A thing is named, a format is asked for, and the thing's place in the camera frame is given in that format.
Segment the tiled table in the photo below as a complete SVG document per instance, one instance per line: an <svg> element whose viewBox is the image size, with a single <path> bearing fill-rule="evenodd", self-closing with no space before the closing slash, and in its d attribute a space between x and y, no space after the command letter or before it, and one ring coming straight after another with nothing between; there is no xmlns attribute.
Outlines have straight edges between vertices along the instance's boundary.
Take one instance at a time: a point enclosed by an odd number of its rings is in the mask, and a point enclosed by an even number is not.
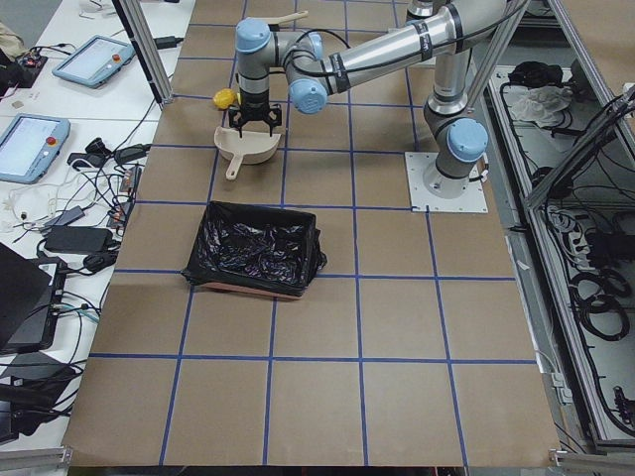
<svg viewBox="0 0 635 476"><path fill-rule="evenodd" d="M74 464L543 466L558 446L491 190L484 215L413 213L403 152L435 146L433 73L399 71L288 110L269 162L226 181L213 147L233 24L353 44L390 1L199 0L65 443ZM330 40L327 46L338 48ZM327 266L297 301L217 294L179 275L210 199L313 212Z"/></svg>

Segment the blue cap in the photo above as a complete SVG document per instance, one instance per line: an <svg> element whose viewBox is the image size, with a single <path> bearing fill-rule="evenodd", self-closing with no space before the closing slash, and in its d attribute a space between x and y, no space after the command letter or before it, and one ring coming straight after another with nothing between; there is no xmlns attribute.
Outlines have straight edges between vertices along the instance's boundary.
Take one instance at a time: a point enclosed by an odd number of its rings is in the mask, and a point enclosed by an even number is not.
<svg viewBox="0 0 635 476"><path fill-rule="evenodd" d="M255 53L269 43L269 25L257 18L245 18L236 26L236 50L239 53Z"/></svg>
<svg viewBox="0 0 635 476"><path fill-rule="evenodd" d="M314 79L296 79L289 86L289 96L300 112L316 114L326 105L326 89Z"/></svg>
<svg viewBox="0 0 635 476"><path fill-rule="evenodd" d="M447 133L449 151L461 162L474 163L487 149L487 131L473 119L452 122Z"/></svg>
<svg viewBox="0 0 635 476"><path fill-rule="evenodd" d="M321 60L324 48L321 45L321 36L317 32L309 33L309 39L314 45L314 53L316 54L316 60Z"/></svg>

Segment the light blue tablet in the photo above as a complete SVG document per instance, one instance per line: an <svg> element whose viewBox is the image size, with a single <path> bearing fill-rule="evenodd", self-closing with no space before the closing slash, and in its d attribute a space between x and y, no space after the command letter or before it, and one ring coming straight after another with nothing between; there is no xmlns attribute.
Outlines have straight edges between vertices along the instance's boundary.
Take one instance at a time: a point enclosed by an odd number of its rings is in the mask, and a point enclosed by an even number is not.
<svg viewBox="0 0 635 476"><path fill-rule="evenodd" d="M99 87L135 56L132 45L96 35L53 69L53 75Z"/></svg>
<svg viewBox="0 0 635 476"><path fill-rule="evenodd" d="M18 114L0 137L0 180L38 181L60 153L69 131L67 119Z"/></svg>

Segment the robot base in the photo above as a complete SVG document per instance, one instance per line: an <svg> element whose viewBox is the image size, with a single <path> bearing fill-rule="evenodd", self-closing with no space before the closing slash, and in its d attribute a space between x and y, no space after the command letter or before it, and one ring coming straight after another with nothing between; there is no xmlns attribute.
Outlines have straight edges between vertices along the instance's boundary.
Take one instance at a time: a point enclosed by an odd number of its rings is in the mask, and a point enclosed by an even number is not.
<svg viewBox="0 0 635 476"><path fill-rule="evenodd" d="M436 153L406 153L406 170L413 211L450 213L487 213L487 203L480 180L469 181L458 198L447 199L431 193L424 185L424 172L437 159ZM478 177L473 170L470 178Z"/></svg>

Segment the dustpan handle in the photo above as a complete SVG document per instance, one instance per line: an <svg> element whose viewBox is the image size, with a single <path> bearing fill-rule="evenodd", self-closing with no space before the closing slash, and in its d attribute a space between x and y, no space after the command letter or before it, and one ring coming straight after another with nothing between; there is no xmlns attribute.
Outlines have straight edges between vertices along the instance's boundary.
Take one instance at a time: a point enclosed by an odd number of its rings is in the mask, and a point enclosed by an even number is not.
<svg viewBox="0 0 635 476"><path fill-rule="evenodd" d="M242 154L234 154L234 157L231 159L229 163L229 167L227 168L227 172L225 173L225 178L228 180L236 180L238 177L238 171L240 170L240 166L242 165L242 160L245 156Z"/></svg>

